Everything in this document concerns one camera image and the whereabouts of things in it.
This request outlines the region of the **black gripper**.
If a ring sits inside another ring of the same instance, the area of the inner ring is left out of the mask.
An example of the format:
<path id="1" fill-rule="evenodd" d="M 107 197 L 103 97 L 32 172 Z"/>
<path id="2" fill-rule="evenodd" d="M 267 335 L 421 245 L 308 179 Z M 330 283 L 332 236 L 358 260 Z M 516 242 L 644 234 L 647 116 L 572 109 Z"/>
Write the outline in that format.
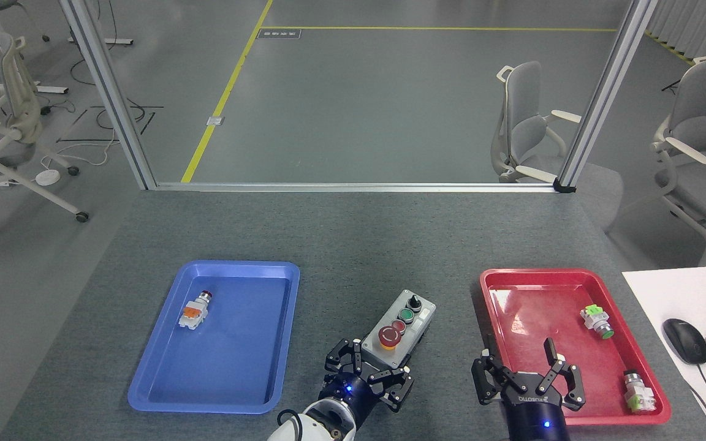
<path id="1" fill-rule="evenodd" d="M 325 358 L 324 385 L 320 399 L 341 404 L 359 429 L 378 402 L 398 412 L 414 385 L 409 366 L 364 374 L 361 339 L 342 339 Z"/>
<path id="2" fill-rule="evenodd" d="M 544 341 L 549 371 L 537 386 L 537 394 L 530 389 L 519 394 L 519 380 L 490 349 L 482 349 L 473 362 L 474 388 L 479 404 L 489 405 L 502 399 L 510 440 L 567 440 L 568 431 L 561 407 L 572 411 L 586 404 L 585 389 L 580 368 L 569 364 L 556 351 L 552 338 Z M 563 398 L 552 389 L 556 377 L 564 377 L 567 393 Z"/>

